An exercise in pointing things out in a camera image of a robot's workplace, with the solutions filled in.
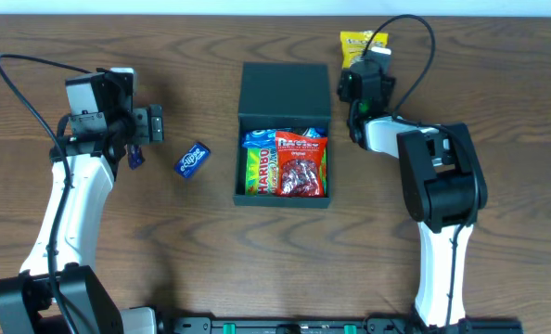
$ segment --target table surface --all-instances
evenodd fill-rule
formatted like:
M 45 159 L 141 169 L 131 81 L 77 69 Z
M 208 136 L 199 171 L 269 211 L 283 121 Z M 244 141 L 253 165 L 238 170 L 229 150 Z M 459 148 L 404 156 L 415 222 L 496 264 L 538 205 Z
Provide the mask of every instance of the table surface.
M 384 18 L 0 16 L 0 52 L 71 65 L 134 67 L 137 105 L 159 103 L 165 143 L 124 162 L 107 200 L 96 274 L 118 307 L 175 315 L 362 317 L 406 313 L 419 278 L 419 236 L 398 162 L 348 137 L 332 97 L 326 210 L 235 207 L 237 103 L 244 61 L 322 62 L 334 92 L 341 30 Z M 489 200 L 468 244 L 469 315 L 516 316 L 551 332 L 551 19 L 430 18 L 437 57 L 402 114 L 469 126 Z M 395 99 L 415 80 L 429 38 L 390 26 Z M 6 60 L 51 124 L 69 110 L 71 72 Z M 173 164 L 203 142 L 189 181 Z M 50 195 L 50 139 L 0 78 L 0 278 L 32 248 Z

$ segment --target yellow candy bag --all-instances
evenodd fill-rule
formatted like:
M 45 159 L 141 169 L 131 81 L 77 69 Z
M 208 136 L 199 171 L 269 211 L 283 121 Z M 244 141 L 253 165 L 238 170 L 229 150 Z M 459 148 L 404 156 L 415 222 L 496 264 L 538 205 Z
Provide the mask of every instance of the yellow candy bag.
M 364 51 L 366 43 L 368 43 L 372 33 L 372 31 L 340 32 L 341 52 L 343 53 L 343 63 L 341 67 L 343 69 L 349 68 L 360 56 L 362 56 L 362 51 Z M 370 44 L 370 47 L 387 47 L 388 40 L 388 33 L 379 32 Z

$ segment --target dark green box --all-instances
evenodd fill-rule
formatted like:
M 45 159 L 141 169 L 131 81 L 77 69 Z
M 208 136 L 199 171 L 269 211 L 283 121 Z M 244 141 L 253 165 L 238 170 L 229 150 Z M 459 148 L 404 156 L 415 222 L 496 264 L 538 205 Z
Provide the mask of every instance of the dark green box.
M 246 196 L 247 149 L 245 133 L 281 127 L 322 127 L 329 134 L 331 99 L 325 64 L 245 63 L 238 102 L 238 150 L 235 205 L 286 208 L 326 208 L 331 201 L 327 141 L 327 189 L 322 198 Z

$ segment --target white background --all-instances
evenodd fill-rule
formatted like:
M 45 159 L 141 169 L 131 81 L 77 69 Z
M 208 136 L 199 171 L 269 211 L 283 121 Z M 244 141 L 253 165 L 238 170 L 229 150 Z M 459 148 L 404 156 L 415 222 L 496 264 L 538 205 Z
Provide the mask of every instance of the white background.
M 551 17 L 551 0 L 0 0 L 0 13 Z

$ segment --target red candy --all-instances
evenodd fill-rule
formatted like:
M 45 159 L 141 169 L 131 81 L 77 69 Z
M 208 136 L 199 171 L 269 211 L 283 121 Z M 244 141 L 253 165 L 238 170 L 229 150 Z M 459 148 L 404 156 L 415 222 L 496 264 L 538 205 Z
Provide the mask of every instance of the red candy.
M 280 184 L 278 196 L 324 197 L 321 161 L 327 138 L 309 138 L 278 131 L 275 134 Z

